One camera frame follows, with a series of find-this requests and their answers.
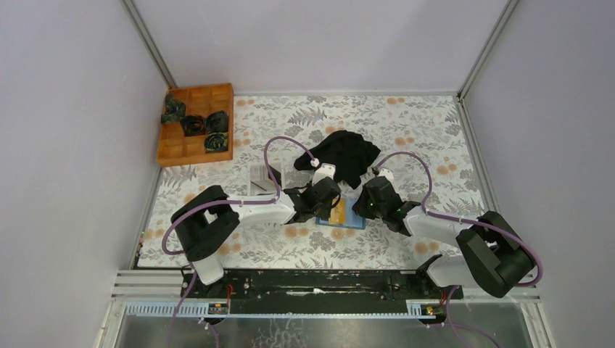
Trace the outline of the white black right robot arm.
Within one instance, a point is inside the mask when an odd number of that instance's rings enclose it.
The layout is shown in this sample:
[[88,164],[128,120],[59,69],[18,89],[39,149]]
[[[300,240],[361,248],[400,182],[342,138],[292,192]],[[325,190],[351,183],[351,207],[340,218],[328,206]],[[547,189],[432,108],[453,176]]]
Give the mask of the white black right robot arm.
[[417,236],[460,250],[453,256],[435,255],[417,268],[417,292],[433,299],[448,286],[477,286],[503,298],[538,266],[508,222],[488,211],[476,220],[446,215],[413,201],[404,201],[392,183],[377,176],[363,185],[353,212],[381,220],[391,231]]

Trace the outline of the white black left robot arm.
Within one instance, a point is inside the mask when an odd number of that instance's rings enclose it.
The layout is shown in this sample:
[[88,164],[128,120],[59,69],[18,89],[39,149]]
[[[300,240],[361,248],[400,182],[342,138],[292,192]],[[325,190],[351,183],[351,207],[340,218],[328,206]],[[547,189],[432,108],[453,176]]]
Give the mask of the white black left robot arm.
[[341,189],[331,178],[260,196],[232,197],[221,186],[210,186],[172,215],[171,230],[194,267],[197,288],[215,298],[225,288],[224,269],[215,253],[236,228],[326,219],[340,196]]

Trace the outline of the blue leather card holder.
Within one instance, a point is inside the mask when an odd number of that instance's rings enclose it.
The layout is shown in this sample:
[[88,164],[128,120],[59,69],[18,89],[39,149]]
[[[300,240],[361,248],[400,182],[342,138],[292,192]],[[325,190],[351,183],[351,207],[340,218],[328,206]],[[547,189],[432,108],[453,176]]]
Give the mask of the blue leather card holder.
[[344,199],[345,202],[346,222],[344,224],[332,225],[328,222],[328,219],[321,219],[319,217],[316,218],[315,223],[317,225],[325,225],[334,228],[364,230],[366,228],[366,219],[364,217],[360,217],[352,210],[352,206],[356,203],[357,199],[347,197],[342,197],[340,199]]

